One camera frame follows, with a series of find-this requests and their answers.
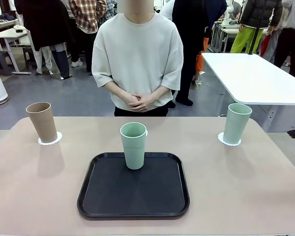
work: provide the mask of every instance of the white doily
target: white doily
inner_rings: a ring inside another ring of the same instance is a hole
[[[226,143],[226,142],[223,140],[223,137],[224,137],[224,132],[219,133],[218,136],[217,136],[218,140],[219,140],[221,143],[223,143],[223,144],[225,144],[225,145],[227,145],[227,146],[233,146],[233,147],[234,147],[234,146],[238,146],[239,144],[241,144],[241,139],[239,140],[238,144],[228,144],[228,143]]]
[[[62,134],[60,133],[60,132],[58,132],[57,131],[57,139],[56,140],[54,140],[53,142],[51,142],[51,143],[43,143],[41,140],[40,140],[40,138],[38,139],[38,143],[40,144],[40,145],[51,145],[51,144],[55,144],[55,143],[57,143],[57,142],[59,142],[60,140],[62,139]]]

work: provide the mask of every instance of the hand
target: hand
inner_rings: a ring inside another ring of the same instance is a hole
[[[272,34],[272,32],[274,31],[274,26],[270,26],[268,29],[267,29],[267,32],[269,34]]]
[[[138,101],[134,103],[130,103],[129,107],[131,110],[135,112],[148,111],[156,101],[156,97],[154,96],[153,93],[145,94],[145,95],[133,94],[133,96],[135,96],[138,99]]]
[[[238,26],[239,32],[241,32],[243,26],[244,26],[243,24],[239,24],[239,26]]]
[[[129,107],[130,107],[130,104],[132,104],[132,103],[136,103],[136,102],[139,101],[138,98],[137,98],[136,96],[133,96],[132,94],[130,94],[130,93],[128,93],[128,92],[126,92],[126,93],[123,95],[122,99],[124,100],[124,102],[125,102]]]

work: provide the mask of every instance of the black tray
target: black tray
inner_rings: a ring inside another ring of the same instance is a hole
[[[90,162],[78,209],[93,219],[169,219],[183,215],[189,202],[177,156],[146,152],[144,166],[130,170],[124,153],[103,153]]]

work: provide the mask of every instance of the plaid shirt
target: plaid shirt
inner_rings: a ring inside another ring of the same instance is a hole
[[[100,27],[105,21],[117,15],[117,8],[114,5],[117,4],[117,0],[106,0],[107,11],[106,15],[98,20],[98,26]]]
[[[106,13],[106,0],[69,0],[69,4],[78,27],[98,31],[97,20]]]

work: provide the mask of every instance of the person in green pants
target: person in green pants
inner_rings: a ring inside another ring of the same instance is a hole
[[[278,25],[282,14],[282,0],[247,0],[244,6],[243,14],[239,20],[239,33],[233,43],[231,53],[241,53],[243,47],[248,43],[246,53],[249,52],[255,35],[256,28],[259,27],[256,43],[253,47],[255,53],[262,32],[269,25],[269,19],[273,17],[268,32],[271,33]]]

